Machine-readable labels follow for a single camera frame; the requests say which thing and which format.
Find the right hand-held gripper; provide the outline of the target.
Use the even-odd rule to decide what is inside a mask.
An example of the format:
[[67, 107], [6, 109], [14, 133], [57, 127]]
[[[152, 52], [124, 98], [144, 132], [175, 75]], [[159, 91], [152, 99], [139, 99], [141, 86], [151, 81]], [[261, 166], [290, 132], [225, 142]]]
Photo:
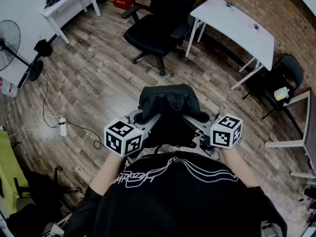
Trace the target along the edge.
[[241, 138], [243, 120], [231, 114], [201, 112], [197, 118], [183, 115], [183, 121], [199, 136], [199, 147], [208, 155], [215, 147], [231, 149]]

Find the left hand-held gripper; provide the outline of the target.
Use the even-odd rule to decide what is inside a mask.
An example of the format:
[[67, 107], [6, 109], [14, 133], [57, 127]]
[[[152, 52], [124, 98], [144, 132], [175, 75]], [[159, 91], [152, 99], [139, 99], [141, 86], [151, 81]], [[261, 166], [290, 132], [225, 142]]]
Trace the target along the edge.
[[147, 121], [137, 121], [142, 113], [142, 110], [134, 110], [107, 124], [104, 128], [105, 147], [120, 157], [142, 150], [144, 140], [149, 137], [161, 117], [161, 114], [156, 114]]

